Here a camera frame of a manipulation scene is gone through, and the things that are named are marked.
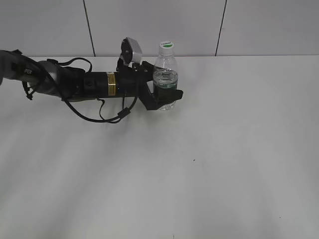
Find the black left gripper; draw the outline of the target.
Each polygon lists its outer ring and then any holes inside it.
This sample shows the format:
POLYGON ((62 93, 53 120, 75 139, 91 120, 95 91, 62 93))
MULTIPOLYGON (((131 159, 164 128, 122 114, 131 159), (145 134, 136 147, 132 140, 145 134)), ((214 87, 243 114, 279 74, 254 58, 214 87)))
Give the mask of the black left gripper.
POLYGON ((118 93, 122 98, 134 97, 131 110, 139 99, 147 110, 156 110, 156 103, 159 110, 171 110, 176 101, 181 100, 182 90, 156 89, 151 93, 148 82, 153 80, 155 66, 147 61, 142 64, 133 63, 132 67, 124 65, 123 61, 117 63, 117 84, 118 93))

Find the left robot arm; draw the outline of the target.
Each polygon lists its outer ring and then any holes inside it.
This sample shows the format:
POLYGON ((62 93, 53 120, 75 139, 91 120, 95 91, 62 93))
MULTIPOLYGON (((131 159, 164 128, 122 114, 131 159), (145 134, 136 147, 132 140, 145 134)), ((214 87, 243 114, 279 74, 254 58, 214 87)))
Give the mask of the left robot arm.
POLYGON ((1 79, 18 80, 26 91, 56 96, 70 102, 93 99, 136 97, 147 110, 178 101, 183 92, 176 88, 154 90, 148 82, 153 80, 154 66, 146 61, 131 67, 118 60, 115 72, 93 72, 70 67, 73 61, 53 59, 32 62, 18 50, 0 52, 1 79))

